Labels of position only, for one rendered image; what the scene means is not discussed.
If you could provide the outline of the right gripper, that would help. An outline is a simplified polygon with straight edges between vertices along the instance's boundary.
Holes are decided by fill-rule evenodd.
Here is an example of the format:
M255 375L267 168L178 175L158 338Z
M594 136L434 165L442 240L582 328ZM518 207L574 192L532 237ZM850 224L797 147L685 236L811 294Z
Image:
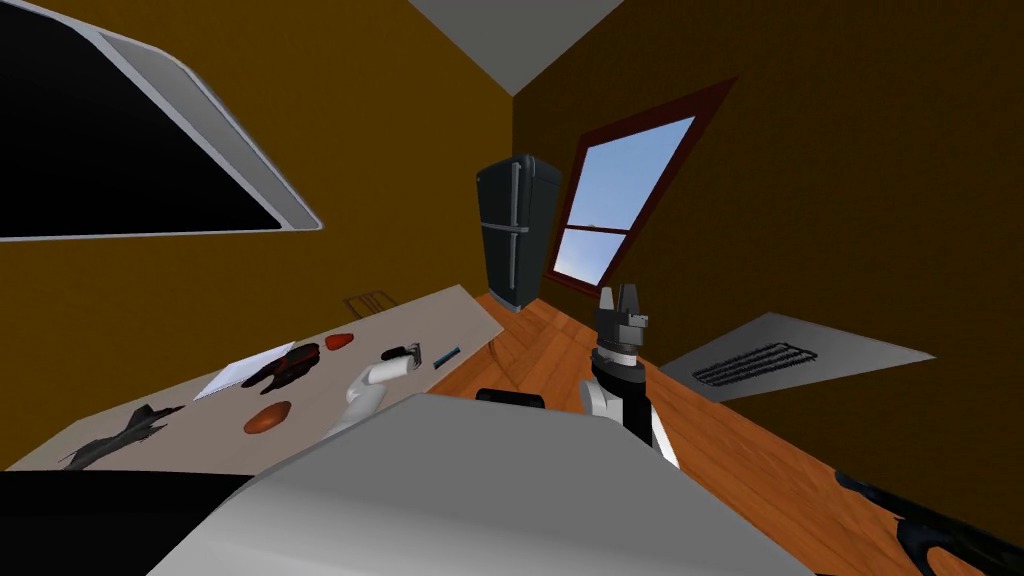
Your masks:
M643 345L648 317L639 310L635 284L618 287L617 311L611 287L601 288L599 308L595 310L595 330L599 347L615 353L637 353Z

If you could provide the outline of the red-framed window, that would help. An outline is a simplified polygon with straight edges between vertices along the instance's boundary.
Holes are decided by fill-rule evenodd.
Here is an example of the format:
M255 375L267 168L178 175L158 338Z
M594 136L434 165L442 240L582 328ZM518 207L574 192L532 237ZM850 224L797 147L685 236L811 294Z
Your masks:
M736 82L720 81L580 136L546 278L599 294Z

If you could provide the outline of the black and red object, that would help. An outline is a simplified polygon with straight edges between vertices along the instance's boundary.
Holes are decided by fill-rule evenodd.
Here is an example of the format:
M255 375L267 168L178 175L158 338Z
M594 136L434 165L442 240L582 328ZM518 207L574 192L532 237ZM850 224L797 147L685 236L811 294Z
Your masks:
M268 377L272 380L261 392L261 395L284 388L305 376L321 361L321 346L310 342L290 349L285 356L269 362L255 374L247 378L240 386L250 388Z

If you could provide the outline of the black refrigerator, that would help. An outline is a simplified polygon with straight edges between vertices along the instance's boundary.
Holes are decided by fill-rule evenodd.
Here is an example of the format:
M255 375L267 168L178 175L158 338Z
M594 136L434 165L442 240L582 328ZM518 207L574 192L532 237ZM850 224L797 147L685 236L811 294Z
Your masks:
M513 313L538 297L560 183L556 168L529 154L476 175L488 289Z

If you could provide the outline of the orange-brown oval object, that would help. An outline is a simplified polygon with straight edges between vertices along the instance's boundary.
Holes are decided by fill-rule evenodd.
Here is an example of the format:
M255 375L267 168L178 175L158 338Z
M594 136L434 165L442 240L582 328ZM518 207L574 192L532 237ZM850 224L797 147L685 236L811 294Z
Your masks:
M292 403L281 401L270 404L253 415L243 426L247 435L266 433L282 424L289 416Z

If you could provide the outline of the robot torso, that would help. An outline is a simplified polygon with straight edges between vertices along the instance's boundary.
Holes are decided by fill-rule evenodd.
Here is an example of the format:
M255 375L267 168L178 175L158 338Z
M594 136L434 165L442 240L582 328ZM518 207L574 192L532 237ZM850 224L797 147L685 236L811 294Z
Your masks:
M813 576L602 417L420 394L256 475L148 576Z

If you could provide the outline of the white paper sheet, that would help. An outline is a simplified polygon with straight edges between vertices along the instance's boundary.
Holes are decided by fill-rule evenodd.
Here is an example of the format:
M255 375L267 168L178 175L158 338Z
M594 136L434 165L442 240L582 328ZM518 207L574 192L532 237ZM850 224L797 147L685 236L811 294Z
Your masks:
M286 356L293 346L294 342L289 342L228 364L195 397L194 401L246 381L267 364Z

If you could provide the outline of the grey table with black rack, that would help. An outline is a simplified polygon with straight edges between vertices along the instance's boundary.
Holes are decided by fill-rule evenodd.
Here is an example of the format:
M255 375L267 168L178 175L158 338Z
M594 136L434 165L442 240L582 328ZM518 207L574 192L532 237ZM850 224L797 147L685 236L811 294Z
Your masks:
M926 352L766 313L660 370L721 403L932 358Z

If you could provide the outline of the beige table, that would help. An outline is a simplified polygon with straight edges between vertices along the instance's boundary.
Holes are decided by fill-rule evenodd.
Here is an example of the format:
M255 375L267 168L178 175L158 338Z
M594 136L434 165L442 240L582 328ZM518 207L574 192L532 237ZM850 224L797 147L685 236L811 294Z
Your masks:
M14 471L60 469L73 450L120 431L134 409L183 408L160 420L162 430L95 463L101 470L159 470L255 475L319 443L347 407L349 385L385 349L419 343L422 365L388 382L381 405L388 407L436 385L454 368L498 336L502 327L460 285L380 312L339 327L354 341L342 349L321 352L319 363L290 384L267 395L261 387L231 386L198 401L195 397L212 374L154 393L83 418L56 434L12 464ZM432 363L449 351L461 354L434 370ZM289 401L292 409L279 426L247 435L244 424L266 406Z

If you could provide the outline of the black toy plane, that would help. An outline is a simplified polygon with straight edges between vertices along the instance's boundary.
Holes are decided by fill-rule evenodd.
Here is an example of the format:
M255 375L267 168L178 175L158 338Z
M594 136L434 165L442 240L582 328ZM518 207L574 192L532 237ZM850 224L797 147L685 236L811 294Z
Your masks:
M85 469L106 455L131 444L145 441L148 437L164 428L164 425L158 426L155 422L178 412L182 408L183 405L154 410L148 404L143 404L132 413L128 423L121 431L114 436L92 440L61 458L61 461L71 458L71 461L63 466L63 469Z

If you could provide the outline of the large grey-framed dark window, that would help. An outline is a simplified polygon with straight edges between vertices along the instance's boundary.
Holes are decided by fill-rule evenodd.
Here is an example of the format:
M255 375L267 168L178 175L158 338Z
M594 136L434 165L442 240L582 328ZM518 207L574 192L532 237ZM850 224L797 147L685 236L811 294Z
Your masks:
M0 0L0 243L319 229L180 60Z

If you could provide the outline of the black curved object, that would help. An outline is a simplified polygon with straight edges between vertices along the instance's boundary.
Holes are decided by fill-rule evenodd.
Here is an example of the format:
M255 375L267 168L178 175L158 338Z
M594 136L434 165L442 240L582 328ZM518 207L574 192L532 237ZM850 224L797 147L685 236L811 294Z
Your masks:
M895 515L896 539L922 576L937 576L928 561L941 548L986 576L1024 576L1024 548L984 530L836 471L837 483Z

